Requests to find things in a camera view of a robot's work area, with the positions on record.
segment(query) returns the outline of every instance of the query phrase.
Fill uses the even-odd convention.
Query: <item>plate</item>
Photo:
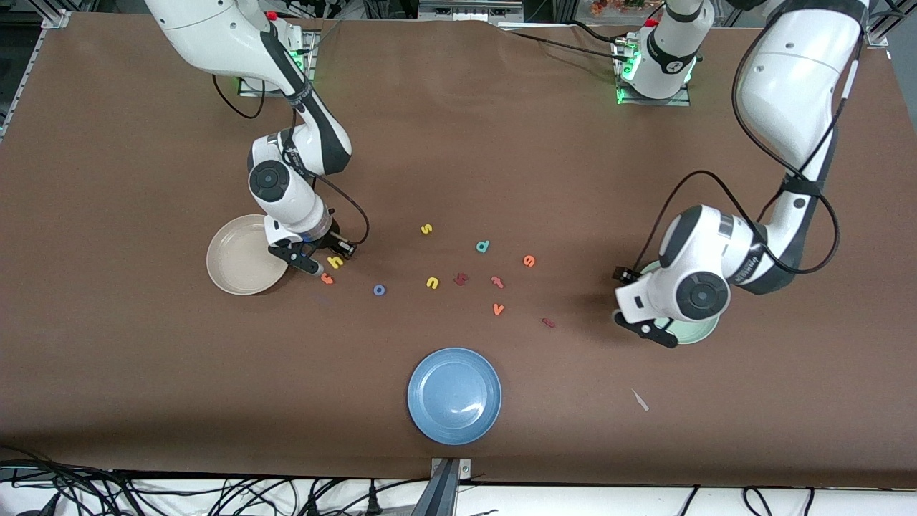
[[[645,274],[645,273],[648,273],[649,271],[652,271],[658,268],[659,268],[659,261],[656,261],[644,267],[643,270],[640,271],[640,274]],[[664,317],[664,318],[653,320],[653,324],[657,328],[661,329],[668,323],[668,321],[669,319],[667,317]],[[716,324],[718,322],[720,322],[719,315],[717,315],[716,317],[712,319],[704,320],[701,322],[687,322],[685,320],[675,320],[672,322],[672,324],[668,327],[666,331],[675,335],[679,340],[679,344],[695,344],[709,337],[710,334],[713,333],[713,330],[716,329]]]
[[[229,294],[250,296],[267,290],[287,264],[268,252],[263,215],[243,215],[216,232],[207,248],[207,273]]]
[[[437,443],[477,441],[497,421],[500,378],[483,356],[446,348],[425,358],[411,375],[407,408],[417,428]]]

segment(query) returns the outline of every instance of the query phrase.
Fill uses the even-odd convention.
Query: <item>metal bracket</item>
[[[499,26],[524,23],[521,0],[420,0],[417,19],[439,21],[479,20]]]
[[[436,473],[436,467],[439,466],[439,463],[447,459],[433,459],[430,461],[430,476]],[[459,459],[458,460],[458,479],[459,480],[468,480],[471,478],[471,459]]]
[[[885,36],[882,36],[878,41],[873,40],[873,34],[871,32],[867,33],[867,46],[870,49],[884,49],[889,46],[889,39]]]
[[[459,496],[461,459],[440,459],[411,516],[453,516]]]
[[[57,9],[54,11],[57,16],[53,17],[44,17],[41,21],[41,28],[65,28],[70,22],[70,12],[63,9]]]

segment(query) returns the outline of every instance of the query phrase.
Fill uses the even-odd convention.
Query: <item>beige plate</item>
[[[237,296],[266,290],[277,283],[286,268],[285,261],[268,252],[263,215],[244,215],[229,221],[207,248],[210,279]]]

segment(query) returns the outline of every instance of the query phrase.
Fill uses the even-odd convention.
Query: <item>black cable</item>
[[[389,485],[387,485],[387,486],[382,486],[381,488],[377,488],[377,489],[376,489],[376,492],[377,492],[377,493],[381,493],[381,492],[383,492],[385,489],[397,488],[397,487],[399,487],[399,486],[403,486],[404,484],[411,484],[411,483],[414,483],[414,482],[427,482],[427,481],[429,481],[429,480],[430,480],[429,478],[412,478],[411,480],[401,480],[401,481],[399,481],[399,482],[394,482],[394,483],[391,483],[391,484],[389,484]],[[347,509],[350,509],[351,507],[357,505],[358,503],[362,502],[364,499],[367,499],[367,498],[369,498],[369,497],[370,497],[369,494],[363,495],[363,496],[359,497],[358,499],[355,499],[355,500],[351,501],[349,504],[345,505],[343,508],[338,509],[338,510],[334,510],[334,511],[330,511],[330,512],[326,512],[326,513],[323,514],[322,516],[341,516],[341,515],[345,515],[345,514],[347,514]]]
[[[72,502],[73,502],[73,504],[76,506],[76,513],[77,513],[79,516],[83,516],[83,512],[84,512],[84,511],[87,512],[87,513],[89,513],[89,514],[91,514],[91,515],[94,514],[94,512],[92,512],[92,510],[90,510],[88,507],[86,507],[86,504],[84,504],[84,503],[79,499],[79,497],[78,497],[77,494],[76,494],[76,489],[73,487],[73,485],[68,486],[68,489],[70,490],[70,494],[68,494],[66,491],[63,490],[63,487],[57,485],[57,482],[58,482],[59,480],[60,480],[59,478],[55,478],[55,479],[52,481],[52,483],[55,484],[54,488],[56,488],[56,489],[58,490],[58,493],[61,494],[64,498],[66,498],[66,499],[68,499],[69,501],[72,501]]]
[[[63,490],[63,488],[59,488],[59,489],[58,489],[58,491],[61,493],[61,495],[64,496],[65,498],[71,499],[72,501],[74,501],[74,503],[79,504],[79,500],[76,499],[76,494],[75,494],[75,490],[74,490],[74,488],[77,488],[77,487],[78,487],[80,490],[86,491],[86,492],[92,494],[93,496],[95,496],[97,499],[99,499],[99,501],[100,501],[100,502],[102,503],[102,505],[103,505],[103,509],[104,509],[104,510],[107,509],[107,510],[110,511],[112,514],[115,514],[115,516],[119,516],[119,515],[121,514],[121,511],[120,511],[120,509],[117,507],[116,503],[114,503],[112,500],[109,500],[109,499],[108,499],[101,491],[99,491],[98,488],[97,488],[95,485],[93,485],[93,483],[92,483],[91,481],[89,481],[87,478],[82,477],[81,475],[78,475],[78,474],[75,472],[76,468],[75,468],[74,466],[68,466],[68,465],[63,465],[63,464],[56,463],[56,462],[51,461],[51,460],[49,460],[49,459],[47,459],[47,458],[45,458],[45,457],[41,457],[41,456],[39,456],[38,454],[34,454],[34,453],[31,453],[31,452],[29,452],[29,451],[27,451],[27,450],[23,450],[23,449],[20,449],[20,448],[16,448],[15,446],[9,446],[9,445],[0,444],[0,448],[6,449],[6,450],[10,450],[10,451],[13,451],[13,452],[16,452],[16,453],[19,453],[19,454],[23,454],[23,455],[25,455],[25,456],[30,457],[30,460],[18,460],[18,461],[17,461],[17,460],[12,460],[12,461],[7,460],[7,461],[0,461],[0,466],[7,466],[7,467],[9,467],[9,466],[13,466],[13,467],[15,467],[15,466],[20,466],[20,467],[34,467],[34,468],[36,468],[36,469],[43,469],[43,470],[45,470],[45,471],[47,471],[47,472],[49,472],[49,473],[54,474],[56,477],[62,477],[62,478],[64,478],[64,479],[68,480],[69,482],[71,482],[71,484],[68,486],[68,488],[71,490],[71,495],[68,495],[68,494]],[[123,481],[122,478],[119,478],[119,477],[117,477],[117,476],[115,476],[115,475],[113,475],[113,474],[111,474],[111,473],[105,472],[105,471],[100,470],[100,469],[95,469],[95,468],[91,468],[91,467],[81,467],[81,468],[79,468],[79,469],[80,469],[82,472],[86,473],[86,474],[96,475],[96,476],[102,477],[102,478],[111,478],[111,479],[112,479],[113,481],[115,481],[116,484],[119,485],[119,486],[121,485],[120,482]],[[145,515],[144,515],[144,512],[143,512],[143,509],[141,509],[141,508],[139,507],[139,505],[137,504],[137,501],[136,501],[135,499],[133,499],[132,497],[128,497],[128,502],[131,503],[131,507],[137,512],[137,516],[145,516]]]
[[[132,493],[128,488],[128,485],[129,485],[128,481],[123,480],[123,479],[110,480],[110,481],[113,484],[115,484],[116,486],[118,486],[117,493],[112,492],[112,489],[108,486],[109,480],[102,480],[102,486],[105,488],[105,491],[108,492],[108,498],[112,500],[112,504],[115,507],[117,507],[118,497],[124,496],[124,498],[127,499],[128,505],[130,505],[131,508],[133,508],[137,512],[137,514],[144,514],[143,509],[140,508],[140,504],[138,501],[139,497],[135,499],[134,498],[135,493]]]
[[[777,199],[780,198],[780,194],[782,193],[783,193],[783,186],[777,189],[777,193],[774,194],[774,196],[771,197],[770,200],[768,200],[768,202],[764,203],[764,207],[761,208],[761,212],[757,214],[757,219],[755,219],[755,222],[760,222],[761,219],[764,218],[764,214],[768,212],[768,208],[770,208],[770,206],[774,204],[774,202],[777,201]]]
[[[153,495],[153,496],[170,496],[170,497],[196,497],[200,495],[208,495],[213,493],[218,493],[220,491],[225,491],[226,487],[215,488],[215,489],[206,489],[203,491],[169,491],[169,490],[151,490],[151,489],[141,489],[134,486],[132,481],[128,481],[131,490],[135,493],[143,495]]]
[[[39,510],[38,516],[54,516],[54,512],[57,509],[57,504],[61,500],[60,492],[54,493],[51,495],[51,498],[48,500],[48,503]]]
[[[318,484],[318,478],[312,481],[312,486],[309,487],[309,499],[315,499],[315,486]]]
[[[579,21],[578,19],[571,19],[571,20],[568,21],[567,23],[570,24],[570,25],[575,25],[576,27],[579,27],[579,28],[585,30],[585,31],[588,32],[589,35],[592,36],[593,38],[596,38],[596,39],[599,40],[599,41],[604,41],[604,42],[606,42],[606,43],[614,43],[615,38],[620,38],[620,36],[617,36],[617,37],[615,37],[615,38],[611,38],[611,37],[608,37],[608,36],[603,36],[602,34],[599,34],[598,32],[592,30],[592,28],[591,28],[590,26],[588,26],[588,25],[586,25],[585,23]]]
[[[663,2],[662,4],[659,4],[655,9],[653,9],[653,12],[652,12],[652,13],[649,13],[649,16],[646,17],[646,20],[649,20],[650,18],[654,17],[654,16],[656,15],[656,13],[659,12],[659,9],[661,9],[662,6],[664,6],[664,5],[665,5],[665,2]],[[585,30],[586,32],[588,32],[589,35],[592,36],[593,38],[596,38],[596,39],[599,40],[599,41],[604,41],[604,42],[606,42],[606,43],[614,43],[614,41],[615,41],[616,39],[618,39],[618,38],[623,38],[624,36],[627,35],[627,33],[625,32],[624,34],[619,34],[619,35],[613,36],[613,37],[603,36],[602,34],[599,34],[598,32],[596,32],[595,30],[592,30],[592,27],[586,25],[585,23],[582,23],[581,21],[579,21],[578,19],[575,19],[575,18],[569,19],[569,20],[567,21],[567,24],[568,24],[568,25],[575,25],[576,27],[579,27],[579,28]]]
[[[366,510],[363,511],[364,516],[379,516],[382,514],[382,507],[379,505],[379,497],[376,496],[379,492],[376,489],[376,480],[370,479],[370,499],[366,502]]]
[[[328,491],[331,490],[331,488],[333,488],[334,486],[337,486],[338,484],[342,484],[343,482],[344,482],[343,478],[332,478],[327,484],[323,485],[320,489],[316,491],[315,501],[318,501],[318,499],[322,498]]]
[[[809,516],[809,509],[812,508],[812,502],[815,501],[815,488],[806,488],[809,491],[809,498],[806,499],[805,508],[802,509],[802,516]]]
[[[706,175],[706,176],[712,178],[713,181],[715,181],[716,184],[718,184],[718,185],[720,186],[720,188],[723,189],[723,192],[726,194],[727,197],[729,197],[729,200],[733,203],[733,206],[735,206],[735,209],[738,210],[739,214],[742,215],[742,218],[743,218],[743,219],[745,220],[745,222],[748,224],[748,228],[751,230],[752,234],[755,236],[755,238],[757,239],[757,241],[760,241],[760,242],[765,242],[765,241],[766,241],[765,238],[764,238],[764,236],[761,235],[761,232],[757,229],[757,225],[755,224],[755,222],[751,219],[751,217],[748,216],[748,213],[745,211],[745,208],[743,208],[743,207],[742,207],[742,204],[739,203],[739,201],[738,201],[737,198],[735,198],[735,195],[733,195],[733,192],[732,192],[732,190],[729,189],[729,186],[727,186],[726,183],[724,183],[724,181],[723,181],[722,179],[720,179],[720,177],[719,177],[718,175],[716,175],[716,174],[714,174],[714,173],[712,173],[712,172],[710,172],[710,171],[706,171],[706,170],[695,170],[694,172],[692,172],[692,173],[690,173],[690,174],[684,176],[684,177],[681,179],[681,181],[679,181],[679,183],[678,183],[677,185],[675,185],[675,188],[674,188],[674,189],[672,190],[672,192],[668,195],[668,198],[666,199],[666,202],[663,203],[662,209],[659,210],[659,215],[656,217],[656,221],[653,223],[653,229],[649,232],[649,238],[646,239],[646,243],[644,244],[643,249],[640,250],[640,254],[637,255],[637,259],[636,259],[636,262],[634,263],[634,267],[633,267],[633,269],[634,269],[635,271],[636,271],[636,270],[639,270],[637,267],[639,267],[640,262],[643,260],[644,254],[646,254],[646,250],[649,249],[649,244],[650,244],[650,242],[653,241],[653,237],[656,235],[656,231],[657,231],[658,228],[659,228],[659,223],[662,221],[662,217],[663,217],[663,216],[665,215],[665,213],[666,213],[666,209],[668,208],[668,204],[671,202],[671,200],[672,200],[672,198],[675,196],[675,194],[678,193],[678,191],[681,189],[681,187],[682,187],[686,182],[688,182],[689,179],[691,179],[691,178],[694,177],[695,175],[699,175],[699,174],[700,174],[700,175]],[[831,262],[831,260],[834,258],[834,255],[837,253],[837,248],[838,248],[838,246],[840,245],[840,240],[841,240],[841,225],[840,225],[840,222],[837,220],[837,214],[834,212],[834,207],[831,206],[831,203],[828,202],[828,199],[827,199],[825,196],[815,196],[814,198],[816,198],[816,199],[818,199],[819,201],[822,202],[822,204],[824,205],[825,209],[828,211],[828,216],[831,217],[831,223],[832,223],[832,226],[834,226],[834,242],[831,244],[831,250],[828,251],[828,253],[827,253],[827,255],[824,257],[824,259],[822,259],[822,260],[821,260],[817,265],[815,265],[814,267],[810,267],[810,268],[808,268],[808,269],[796,269],[796,268],[794,268],[794,267],[790,267],[789,265],[786,265],[785,263],[783,263],[783,262],[773,253],[773,251],[770,250],[770,247],[769,247],[769,246],[767,246],[766,244],[762,244],[762,248],[764,249],[764,252],[768,255],[768,257],[771,259],[771,261],[774,263],[774,265],[776,265],[779,269],[781,269],[781,270],[783,270],[783,271],[785,271],[785,272],[787,272],[787,273],[794,274],[794,275],[808,275],[808,274],[812,274],[812,273],[815,273],[815,272],[818,272],[818,271],[822,270],[822,269],[823,269],[826,265],[828,265],[828,263]]]
[[[881,18],[881,17],[893,17],[897,19],[904,19],[908,16],[902,13],[901,11],[878,11],[877,13],[873,13],[869,15],[870,20]]]
[[[241,488],[240,486],[245,482],[247,482],[247,480],[242,480],[236,485],[231,485],[228,478],[223,480],[223,488],[220,489],[220,496],[216,499],[216,502],[214,502],[214,505],[210,508],[210,511],[217,511],[217,506],[223,502],[223,499],[225,499],[226,496],[228,496],[234,488]]]
[[[261,81],[261,100],[260,102],[258,102],[258,110],[255,111],[254,115],[246,115],[245,113],[239,111],[237,107],[233,106],[232,103],[229,102],[229,99],[226,98],[226,95],[223,95],[223,90],[221,90],[220,85],[216,83],[216,75],[211,73],[210,77],[214,80],[214,88],[216,88],[216,92],[220,94],[220,98],[222,98],[223,102],[226,102],[226,105],[229,106],[233,111],[235,111],[237,115],[243,118],[247,118],[249,120],[253,120],[257,118],[258,115],[261,114],[261,110],[264,108],[264,94],[265,94],[264,88],[266,84],[264,81]]]
[[[285,150],[291,149],[291,148],[293,147],[293,130],[294,130],[295,128],[296,128],[296,109],[293,110],[293,123],[291,123],[291,125],[290,125],[290,133],[287,135],[286,140],[283,142],[283,148],[284,148]],[[311,170],[308,170],[308,169],[306,169],[306,168],[304,168],[304,167],[298,167],[295,163],[290,162],[290,160],[289,160],[289,159],[287,158],[287,156],[286,156],[286,152],[282,152],[281,155],[282,155],[282,160],[283,160],[283,163],[284,163],[284,164],[286,164],[287,166],[292,167],[296,172],[302,172],[302,173],[304,173],[304,174],[308,174],[308,175],[310,175],[312,178],[318,179],[318,180],[321,181],[322,183],[325,183],[326,185],[328,185],[329,187],[331,187],[332,190],[334,190],[335,192],[337,192],[337,194],[338,194],[339,196],[344,197],[351,205],[353,205],[354,208],[357,209],[357,211],[358,211],[358,212],[360,213],[360,215],[363,217],[363,223],[366,225],[366,231],[363,233],[363,237],[362,237],[362,238],[360,238],[358,241],[352,242],[354,245],[360,245],[360,244],[362,244],[364,241],[366,241],[366,239],[368,239],[368,238],[370,237],[370,217],[366,214],[365,211],[363,211],[363,207],[361,207],[361,206],[357,203],[357,201],[353,200],[352,197],[350,197],[349,195],[347,195],[347,193],[346,193],[344,190],[341,190],[340,188],[338,188],[337,185],[335,185],[335,184],[332,183],[331,181],[328,181],[328,179],[327,179],[324,175],[316,174],[316,173],[312,172]]]
[[[752,41],[752,44],[748,47],[748,49],[746,50],[746,52],[742,55],[742,59],[739,61],[738,66],[735,68],[735,75],[734,75],[734,77],[733,77],[733,86],[732,86],[732,92],[731,92],[732,108],[733,108],[733,114],[735,115],[735,120],[736,120],[736,122],[738,122],[739,127],[740,127],[740,128],[742,129],[742,131],[746,134],[746,136],[747,136],[750,140],[752,140],[752,142],[753,142],[761,151],[763,151],[765,154],[767,154],[770,158],[772,158],[772,159],[773,159],[774,161],[776,161],[777,163],[780,163],[780,164],[781,164],[781,165],[782,165],[782,166],[783,166],[783,167],[784,167],[793,177],[798,178],[798,179],[801,179],[801,180],[806,180],[805,177],[803,176],[803,174],[802,174],[801,171],[802,171],[802,170],[805,170],[805,168],[809,165],[809,163],[812,162],[812,159],[815,157],[815,155],[818,153],[818,151],[819,151],[819,150],[822,148],[822,146],[825,144],[825,142],[826,142],[827,139],[828,139],[828,136],[832,133],[832,131],[834,130],[835,126],[837,125],[837,122],[838,122],[838,120],[840,119],[841,114],[842,114],[843,111],[844,111],[844,106],[845,106],[845,104],[846,104],[846,97],[845,97],[845,95],[842,95],[841,100],[840,100],[840,102],[839,102],[838,105],[837,105],[837,109],[835,110],[834,115],[832,116],[831,122],[828,124],[828,128],[824,131],[824,134],[823,134],[822,137],[819,139],[818,144],[815,146],[814,150],[812,150],[812,153],[809,154],[809,157],[806,158],[806,160],[802,163],[802,166],[799,167],[799,168],[796,168],[796,167],[792,166],[789,162],[787,162],[787,161],[784,160],[782,157],[780,157],[779,155],[777,155],[777,154],[776,154],[774,151],[772,151],[767,145],[765,145],[761,140],[759,140],[758,137],[757,137],[757,136],[751,131],[751,129],[747,126],[747,124],[746,124],[745,120],[743,119],[742,114],[741,114],[741,112],[740,112],[740,110],[739,110],[739,107],[738,107],[738,84],[739,84],[739,80],[740,80],[740,78],[741,78],[741,76],[742,76],[742,73],[743,73],[743,71],[744,71],[744,69],[745,69],[745,67],[746,67],[746,64],[747,64],[747,62],[748,62],[748,58],[751,56],[752,52],[757,48],[758,43],[764,38],[764,35],[768,33],[768,31],[770,30],[770,28],[773,27],[774,23],[775,23],[779,18],[780,18],[780,15],[777,15],[776,17],[774,17],[774,18],[764,27],[764,29],[762,29],[760,32],[758,32],[758,34],[755,36],[755,39]],[[850,83],[851,83],[852,80],[853,80],[853,74],[856,73],[856,63],[859,62],[859,58],[860,58],[861,52],[863,51],[862,37],[863,37],[863,32],[862,32],[862,29],[861,29],[861,30],[860,30],[860,39],[861,39],[861,41],[860,41],[860,44],[859,44],[859,45],[857,46],[857,48],[856,48],[856,54],[855,54],[854,59],[853,59],[854,65],[851,66],[851,71],[849,72],[849,74],[848,74],[848,76],[847,76],[848,84],[847,84],[847,87],[845,88],[845,90],[848,90],[848,89],[849,89],[848,86],[850,85]],[[710,175],[710,176],[720,185],[720,187],[724,190],[724,192],[726,193],[726,195],[730,197],[730,200],[733,202],[733,204],[735,205],[735,207],[736,207],[736,208],[739,210],[739,212],[742,214],[742,217],[746,220],[746,222],[748,222],[749,227],[750,227],[750,229],[752,230],[752,232],[755,234],[755,236],[756,236],[760,241],[764,241],[764,240],[761,238],[761,235],[760,235],[759,231],[757,230],[757,226],[756,226],[754,223],[752,223],[751,218],[745,213],[745,210],[744,210],[744,209],[741,207],[741,205],[738,203],[738,200],[735,199],[735,196],[732,195],[732,192],[729,191],[729,188],[725,185],[725,183],[723,183],[723,181],[720,180],[719,177],[717,177],[715,174],[711,174],[711,173],[707,173],[707,174]],[[637,261],[636,261],[635,266],[634,266],[634,269],[635,269],[635,270],[636,270],[637,266],[639,265],[640,261],[643,260],[643,256],[646,254],[646,250],[649,248],[650,242],[652,242],[652,238],[653,238],[653,236],[655,235],[655,233],[656,233],[656,231],[657,231],[657,229],[658,229],[659,222],[661,221],[662,215],[665,213],[665,210],[666,210],[666,208],[668,207],[669,201],[671,201],[672,197],[675,196],[675,193],[678,192],[679,188],[684,184],[684,182],[685,182],[689,177],[691,177],[691,176],[693,176],[693,175],[694,175],[694,173],[689,174],[688,176],[686,176],[686,177],[685,177],[685,178],[675,187],[675,190],[673,190],[672,193],[669,195],[668,199],[666,200],[666,203],[663,205],[663,208],[662,208],[662,210],[661,210],[660,213],[659,213],[659,218],[657,218],[656,222],[655,222],[654,225],[653,225],[653,229],[650,231],[650,238],[646,241],[646,245],[644,246],[643,250],[641,250],[641,252],[640,252],[639,255],[638,255]],[[777,192],[777,194],[775,194],[775,195],[765,204],[765,206],[761,209],[761,212],[760,212],[760,214],[758,215],[758,219],[757,219],[757,220],[761,220],[761,219],[763,218],[765,212],[766,212],[766,211],[768,210],[768,208],[770,208],[770,206],[779,198],[779,196],[780,196],[781,193],[782,193],[782,190],[779,190],[779,191]],[[782,261],[781,261],[781,260],[780,260],[780,259],[770,250],[770,248],[769,248],[767,245],[765,245],[765,246],[764,246],[764,250],[765,250],[765,252],[767,253],[768,257],[771,259],[771,261],[773,261],[774,265],[776,265],[780,270],[782,270],[782,271],[784,271],[784,272],[787,272],[787,273],[790,273],[790,274],[794,274],[794,275],[805,275],[805,274],[811,274],[811,273],[817,272],[817,271],[821,270],[822,268],[824,268],[826,265],[828,265],[828,263],[831,262],[831,260],[834,258],[834,254],[837,252],[837,247],[838,247],[838,245],[840,244],[840,236],[841,236],[840,223],[839,223],[839,221],[837,220],[837,214],[834,212],[834,208],[832,207],[831,203],[828,201],[827,197],[825,197],[824,195],[818,195],[818,196],[815,196],[815,198],[816,198],[819,202],[821,202],[821,203],[824,205],[825,209],[826,209],[827,212],[828,212],[828,215],[831,217],[831,222],[832,222],[832,225],[833,225],[833,227],[834,227],[834,242],[833,242],[833,244],[832,244],[831,250],[830,250],[830,251],[828,252],[828,254],[825,256],[825,258],[824,258],[820,263],[818,263],[817,265],[815,265],[814,267],[811,267],[811,268],[809,268],[809,269],[797,269],[797,268],[795,268],[795,267],[791,267],[791,266],[786,265],[785,263],[783,263],[783,262],[782,262]]]
[[[238,509],[236,509],[235,511],[233,511],[233,516],[238,516],[239,514],[242,513],[243,510],[245,510],[245,509],[247,509],[247,508],[249,508],[249,507],[252,507],[253,505],[257,505],[257,504],[256,504],[256,500],[260,500],[260,501],[258,501],[257,503],[265,503],[265,504],[267,504],[269,507],[271,507],[272,509],[274,509],[274,514],[279,514],[279,513],[280,513],[280,510],[277,509],[277,504],[275,504],[274,502],[272,502],[272,501],[270,501],[270,500],[264,498],[264,495],[267,494],[268,491],[271,491],[272,489],[276,489],[276,488],[282,486],[283,484],[292,483],[292,482],[293,482],[293,481],[292,481],[291,479],[281,480],[280,482],[278,482],[278,483],[276,483],[276,484],[274,484],[274,485],[272,485],[272,486],[269,486],[269,487],[267,487],[267,488],[265,488],[265,489],[263,489],[262,491],[259,491],[259,492],[257,492],[257,493],[254,491],[254,489],[249,488],[249,491],[250,491],[253,495],[255,495],[255,496],[254,496],[251,500],[249,500],[245,505],[243,505],[243,506],[239,507]]]
[[[901,12],[901,9],[897,5],[895,5],[895,3],[892,2],[891,0],[885,0],[885,3],[888,4],[889,10],[891,10],[892,12],[895,12],[895,13]]]
[[[235,488],[237,489],[237,491],[229,498],[226,498],[225,496],[220,496],[220,499],[218,499],[216,503],[214,504],[214,506],[210,508],[210,511],[207,512],[207,516],[216,516],[220,514],[220,511],[223,510],[226,506],[228,506],[230,501],[232,501],[233,499],[235,499],[236,497],[244,493],[246,488],[251,488],[255,484],[258,484],[260,482],[260,479],[256,478],[256,479],[250,480],[251,483],[248,485],[245,485],[246,482],[249,482],[249,480],[243,480],[239,482],[237,485],[235,485]]]
[[[147,507],[153,509],[153,511],[155,511],[155,512],[156,512],[157,514],[159,514],[160,516],[172,516],[172,515],[169,514],[168,512],[165,512],[165,511],[161,510],[159,507],[156,507],[155,505],[153,505],[152,502],[150,502],[149,500],[143,498],[143,495],[141,495],[139,492],[135,491],[135,494],[137,495],[137,499],[138,499],[138,500],[140,500],[141,502],[143,502],[144,504],[146,504]]]
[[[290,511],[290,516],[296,514],[296,508],[299,507],[299,492],[296,491],[296,484],[290,481],[290,491],[293,492],[293,510]]]
[[[587,53],[587,54],[593,54],[593,55],[597,55],[597,56],[607,57],[607,58],[613,59],[613,60],[615,60],[615,61],[627,61],[627,58],[626,58],[625,56],[621,56],[621,55],[612,55],[612,54],[606,53],[606,52],[599,52],[599,51],[596,51],[596,50],[583,49],[582,47],[576,47],[576,46],[573,46],[573,45],[568,45],[567,43],[561,43],[561,42],[559,42],[559,41],[552,41],[551,39],[539,38],[538,36],[529,36],[528,34],[523,34],[523,33],[521,33],[521,32],[517,32],[517,31],[515,31],[515,30],[510,30],[509,33],[510,33],[510,34],[515,34],[516,36],[518,36],[518,37],[520,37],[520,38],[532,39],[532,40],[534,40],[534,41],[539,41],[539,42],[541,42],[541,43],[547,43],[548,45],[555,45],[555,46],[558,46],[558,47],[563,47],[563,48],[565,48],[565,49],[571,49],[571,50],[576,50],[576,51],[580,51],[580,52],[585,52],[585,53]]]
[[[10,478],[0,479],[0,484],[3,484],[4,482],[9,482],[9,483],[11,483],[11,484],[13,485],[13,488],[17,488],[17,487],[31,487],[31,486],[17,486],[17,485],[16,485],[16,482],[25,482],[26,480],[30,480],[30,479],[32,479],[32,478],[45,477],[45,476],[47,475],[47,473],[45,473],[44,471],[42,471],[42,472],[36,473],[36,474],[34,474],[34,475],[29,475],[28,477],[19,477],[19,476],[17,475],[18,472],[19,472],[18,469],[13,469],[13,476],[10,477]]]
[[[694,489],[691,490],[690,495],[688,495],[688,498],[685,499],[684,505],[681,506],[681,512],[679,512],[679,516],[685,516],[685,514],[688,514],[688,507],[691,506],[691,502],[694,501],[694,496],[697,495],[697,492],[700,490],[701,490],[701,485],[695,484]]]
[[[310,15],[310,14],[309,14],[305,9],[303,9],[301,6],[294,6],[292,0],[284,0],[283,2],[286,4],[286,7],[287,7],[288,10],[291,10],[291,11],[292,11],[293,8],[296,7],[296,10],[299,11],[303,16],[310,17],[310,18],[314,18],[314,17],[315,17],[315,15]]]
[[[745,13],[745,11],[742,11],[742,10],[738,10],[738,11],[739,11],[739,14],[735,15],[735,19],[732,21],[732,23],[729,24],[729,27],[735,27],[735,24],[739,22],[739,18],[742,17],[743,13]]]
[[[750,510],[752,514],[754,514],[755,516],[763,516],[760,512],[755,510],[751,506],[751,502],[748,501],[749,492],[755,493],[758,499],[761,500],[761,504],[764,505],[764,510],[767,512],[768,516],[774,516],[773,513],[770,512],[770,506],[768,505],[768,501],[764,499],[764,495],[761,494],[761,491],[757,490],[757,488],[744,488],[742,489],[742,501],[746,504],[746,507],[748,507],[748,510]]]

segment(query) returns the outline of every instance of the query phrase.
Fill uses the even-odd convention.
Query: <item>blue plate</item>
[[[407,386],[407,408],[417,428],[453,446],[483,437],[497,421],[502,399],[491,363],[465,348],[429,354]]]

